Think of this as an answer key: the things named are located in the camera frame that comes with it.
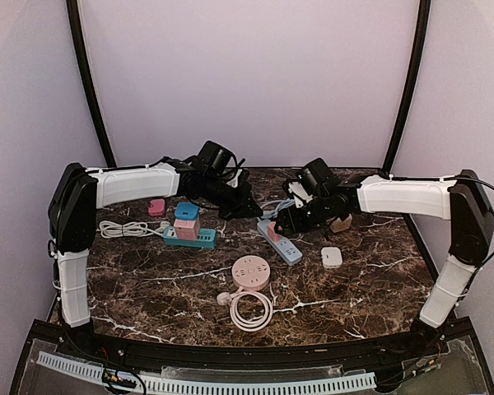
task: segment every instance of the tabletop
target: tabletop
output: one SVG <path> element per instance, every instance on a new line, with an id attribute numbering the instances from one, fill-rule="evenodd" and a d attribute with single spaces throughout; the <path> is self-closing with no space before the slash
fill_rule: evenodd
<path id="1" fill-rule="evenodd" d="M 254 168 L 254 198 L 263 203 L 285 198 L 282 182 L 294 169 Z M 374 170 L 333 170 L 341 178 Z M 99 210 L 103 220 L 124 224 L 174 220 L 184 199 L 167 199 L 165 218 L 150 217 L 148 201 L 114 204 Z M 357 214 L 349 230 L 326 238 L 315 230 L 291 238 L 303 253 L 288 266 L 256 230 L 255 219 L 227 221 L 201 209 L 203 228 L 217 230 L 216 249 L 166 246 L 159 236 L 103 239 L 97 235 L 88 259 L 91 317 L 98 333 L 190 346 L 299 346 L 344 342 L 406 332 L 429 295 L 433 280 L 404 219 L 391 213 Z M 343 264 L 325 269 L 320 250 L 339 247 Z M 222 292 L 236 290 L 232 264 L 258 255 L 271 267 L 262 292 L 273 302 L 271 323 L 259 332 L 242 332 Z M 240 302 L 246 318 L 261 304 Z M 51 318 L 56 322 L 56 314 Z"/>

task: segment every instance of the white backdrop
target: white backdrop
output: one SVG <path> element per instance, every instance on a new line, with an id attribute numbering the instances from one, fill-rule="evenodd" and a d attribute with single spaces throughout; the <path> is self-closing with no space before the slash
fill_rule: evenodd
<path id="1" fill-rule="evenodd" d="M 382 165 L 417 0 L 82 0 L 118 165 L 207 139 L 247 165 Z"/>

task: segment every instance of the pink cube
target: pink cube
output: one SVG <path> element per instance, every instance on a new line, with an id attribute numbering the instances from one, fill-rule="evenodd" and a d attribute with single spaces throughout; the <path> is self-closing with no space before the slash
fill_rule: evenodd
<path id="1" fill-rule="evenodd" d="M 175 220 L 174 228 L 178 239 L 196 241 L 199 236 L 199 218 L 196 221 Z"/>
<path id="2" fill-rule="evenodd" d="M 274 231 L 274 226 L 276 225 L 276 222 L 270 222 L 269 223 L 269 238 L 274 241 L 275 243 L 279 242 L 282 239 L 282 236 L 279 235 L 277 232 Z"/>
<path id="3" fill-rule="evenodd" d="M 156 199 L 151 200 L 148 206 L 148 215 L 150 216 L 164 216 L 165 215 L 165 200 Z"/>

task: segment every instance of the black metal frame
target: black metal frame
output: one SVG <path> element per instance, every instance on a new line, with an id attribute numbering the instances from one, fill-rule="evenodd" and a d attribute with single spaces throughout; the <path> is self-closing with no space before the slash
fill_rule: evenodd
<path id="1" fill-rule="evenodd" d="M 93 120 L 93 124 L 96 128 L 97 138 L 105 157 L 106 164 L 109 167 L 116 167 L 114 153 L 110 145 L 110 140 L 108 139 L 105 122 L 102 118 L 102 114 L 100 113 L 99 101 L 96 96 L 93 78 L 91 77 L 90 64 L 88 63 L 86 45 L 84 35 L 82 33 L 78 0 L 67 0 L 66 3 L 68 5 L 68 17 L 70 29 L 72 31 L 73 45 L 75 46 L 77 63 L 81 72 L 82 86 L 84 87 L 88 106 L 90 107 L 91 119 Z M 430 13 L 430 3 L 431 0 L 419 1 L 419 11 L 417 14 L 415 35 L 413 37 L 412 54 L 410 56 L 408 73 L 404 83 L 403 96 L 401 98 L 394 130 L 389 142 L 386 157 L 384 158 L 384 164 L 382 166 L 382 170 L 386 173 L 391 171 L 394 164 L 395 156 L 397 155 L 401 138 L 403 136 L 404 126 L 406 125 L 406 120 L 408 118 L 408 111 L 410 110 L 410 105 L 412 103 L 417 74 L 419 73 L 419 66 L 421 64 L 422 50 L 425 43 L 426 27 L 428 25 L 428 16 Z"/>
<path id="2" fill-rule="evenodd" d="M 494 395 L 494 383 L 470 318 L 460 318 L 448 322 L 445 325 L 444 334 L 446 341 L 470 336 L 487 382 L 489 394 Z M 323 344 L 321 347 L 274 348 L 176 346 L 99 334 L 94 334 L 93 340 L 99 347 L 104 347 L 107 350 L 111 362 L 137 371 L 161 372 L 165 366 L 195 369 L 269 370 L 342 365 L 346 372 L 365 369 L 368 372 L 375 372 L 378 376 L 379 374 L 386 374 L 387 377 L 391 377 L 392 372 L 400 371 L 401 363 L 409 356 L 380 353 L 377 351 L 378 346 L 398 342 L 399 339 L 403 340 L 408 336 L 410 336 L 409 333 L 399 333 L 375 339 Z M 35 320 L 22 349 L 9 392 L 10 395 L 18 394 L 27 357 L 34 339 L 54 343 L 57 345 L 58 352 L 83 358 L 83 355 L 70 346 L 68 342 L 62 340 L 66 339 L 62 327 Z"/>

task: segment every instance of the power strip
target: power strip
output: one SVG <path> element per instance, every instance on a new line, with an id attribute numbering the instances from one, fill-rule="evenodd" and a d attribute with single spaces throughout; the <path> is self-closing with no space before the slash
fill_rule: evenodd
<path id="1" fill-rule="evenodd" d="M 282 239 L 275 243 L 269 237 L 269 224 L 271 220 L 262 220 L 258 222 L 258 232 L 271 244 L 278 255 L 282 257 L 289 266 L 296 265 L 302 260 L 302 253 L 300 250 L 287 238 L 282 236 Z"/>

